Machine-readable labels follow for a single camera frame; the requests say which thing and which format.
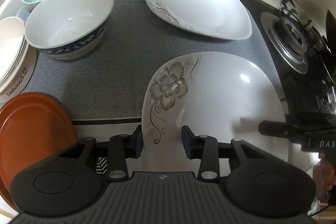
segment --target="orange plate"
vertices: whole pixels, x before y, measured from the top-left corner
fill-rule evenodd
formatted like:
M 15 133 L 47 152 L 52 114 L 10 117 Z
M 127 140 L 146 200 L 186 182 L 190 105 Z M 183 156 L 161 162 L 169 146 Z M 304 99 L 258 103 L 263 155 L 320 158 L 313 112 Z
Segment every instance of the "orange plate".
M 9 194 L 14 176 L 76 141 L 74 126 L 54 99 L 31 92 L 9 100 L 0 109 L 0 195 L 3 199 L 16 210 Z

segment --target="stacked plates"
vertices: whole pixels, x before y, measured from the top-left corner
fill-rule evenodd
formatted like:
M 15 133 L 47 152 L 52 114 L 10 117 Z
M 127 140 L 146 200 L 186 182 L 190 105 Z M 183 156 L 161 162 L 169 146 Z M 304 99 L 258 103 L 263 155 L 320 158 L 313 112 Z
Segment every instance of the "stacked plates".
M 0 102 L 19 94 L 36 64 L 36 50 L 24 39 L 25 25 L 19 17 L 0 21 Z
M 0 21 L 0 85 L 17 65 L 23 48 L 25 25 L 18 17 Z

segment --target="ribbed rubber surface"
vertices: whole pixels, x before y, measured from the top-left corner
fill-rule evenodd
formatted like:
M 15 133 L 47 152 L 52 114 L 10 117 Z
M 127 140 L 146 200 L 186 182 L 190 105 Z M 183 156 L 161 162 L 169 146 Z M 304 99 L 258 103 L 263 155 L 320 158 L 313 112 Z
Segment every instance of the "ribbed rubber surface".
M 71 216 L 45 219 L 20 214 L 17 224 L 305 224 L 305 215 L 265 219 L 236 208 L 217 184 L 198 181 L 192 173 L 135 173 L 111 183 L 91 207 Z

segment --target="stove burner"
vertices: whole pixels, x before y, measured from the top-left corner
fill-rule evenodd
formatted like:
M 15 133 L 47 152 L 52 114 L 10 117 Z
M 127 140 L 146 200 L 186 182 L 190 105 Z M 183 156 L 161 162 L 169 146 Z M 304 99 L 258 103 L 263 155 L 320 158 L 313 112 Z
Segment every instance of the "stove burner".
M 288 18 L 281 17 L 274 26 L 276 31 L 285 44 L 291 47 L 298 55 L 307 52 L 307 43 L 299 29 Z
M 268 12 L 263 12 L 260 20 L 268 38 L 283 59 L 298 73 L 306 74 L 307 44 L 296 26 L 288 18 L 279 18 Z

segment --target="metal screw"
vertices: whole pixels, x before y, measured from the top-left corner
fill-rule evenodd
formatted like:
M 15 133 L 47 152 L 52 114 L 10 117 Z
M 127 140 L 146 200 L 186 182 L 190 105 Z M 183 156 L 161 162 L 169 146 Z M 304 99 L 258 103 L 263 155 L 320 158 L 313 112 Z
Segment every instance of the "metal screw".
M 201 177 L 206 180 L 212 180 L 218 177 L 216 172 L 213 171 L 204 171 L 201 173 Z
M 109 176 L 112 179 L 122 179 L 126 176 L 126 173 L 122 170 L 114 170 L 109 173 Z

